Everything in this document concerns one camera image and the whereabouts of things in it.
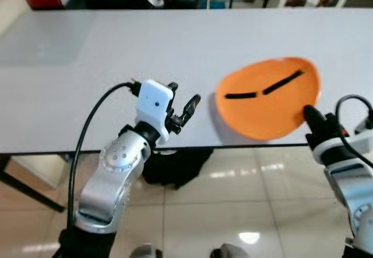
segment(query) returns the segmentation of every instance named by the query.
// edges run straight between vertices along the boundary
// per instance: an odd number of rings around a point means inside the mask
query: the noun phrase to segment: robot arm
[[[170,132],[179,134],[200,101],[195,95],[181,116],[174,115],[177,87],[154,80],[141,84],[136,126],[124,127],[101,151],[98,167],[80,194],[74,227],[61,232],[61,248],[54,257],[109,257],[131,185],[141,176],[155,146],[165,143]]]
[[[306,135],[316,162],[325,166],[324,173],[337,199],[349,213],[354,238],[348,239],[344,257],[373,257],[373,169],[357,158],[341,141],[336,117],[325,117],[314,107],[304,108],[311,134]],[[356,135],[346,137],[360,154],[373,149],[373,129],[367,118],[356,128]]]

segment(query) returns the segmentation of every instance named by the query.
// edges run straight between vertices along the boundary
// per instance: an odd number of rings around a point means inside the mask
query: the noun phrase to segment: tile floor
[[[77,190],[97,155],[81,159]],[[179,191],[137,181],[112,249],[128,257],[143,243],[167,258],[208,258],[224,242],[250,258],[341,257],[347,214],[305,147],[216,150]],[[52,195],[65,204],[67,185]],[[66,214],[0,183],[0,257],[51,257]]]

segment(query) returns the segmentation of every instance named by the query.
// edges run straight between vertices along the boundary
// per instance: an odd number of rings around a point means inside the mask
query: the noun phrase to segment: orange frisbee
[[[320,94],[316,67],[308,60],[271,59],[238,70],[221,81],[217,109],[236,132],[258,140],[276,139],[303,122],[303,107]]]

